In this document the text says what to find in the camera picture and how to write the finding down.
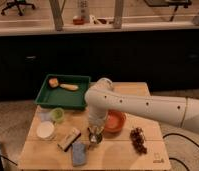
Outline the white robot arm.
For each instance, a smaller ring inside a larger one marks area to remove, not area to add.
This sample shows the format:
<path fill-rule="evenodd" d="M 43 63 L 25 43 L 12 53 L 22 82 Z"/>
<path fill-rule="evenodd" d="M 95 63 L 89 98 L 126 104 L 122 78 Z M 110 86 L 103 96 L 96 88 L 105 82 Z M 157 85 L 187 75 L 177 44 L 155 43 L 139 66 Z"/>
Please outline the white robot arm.
<path fill-rule="evenodd" d="M 185 97 L 136 96 L 117 93 L 108 78 L 85 93 L 90 126 L 103 127 L 109 110 L 168 123 L 199 134 L 199 100 Z"/>

